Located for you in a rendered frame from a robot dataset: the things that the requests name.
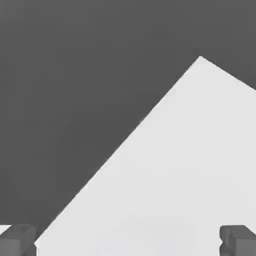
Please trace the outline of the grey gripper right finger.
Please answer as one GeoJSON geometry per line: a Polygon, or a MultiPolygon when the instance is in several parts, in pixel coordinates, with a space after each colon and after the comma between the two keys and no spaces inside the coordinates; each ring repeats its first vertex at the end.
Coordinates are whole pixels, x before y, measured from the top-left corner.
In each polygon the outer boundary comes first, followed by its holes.
{"type": "Polygon", "coordinates": [[[222,225],[219,256],[256,256],[256,234],[245,225],[222,225]]]}

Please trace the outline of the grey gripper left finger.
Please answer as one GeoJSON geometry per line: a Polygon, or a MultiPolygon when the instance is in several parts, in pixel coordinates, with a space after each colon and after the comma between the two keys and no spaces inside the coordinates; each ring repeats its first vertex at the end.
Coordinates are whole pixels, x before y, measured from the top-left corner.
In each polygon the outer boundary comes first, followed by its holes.
{"type": "Polygon", "coordinates": [[[0,234],[0,256],[37,256],[36,235],[33,225],[11,225],[0,234]]]}

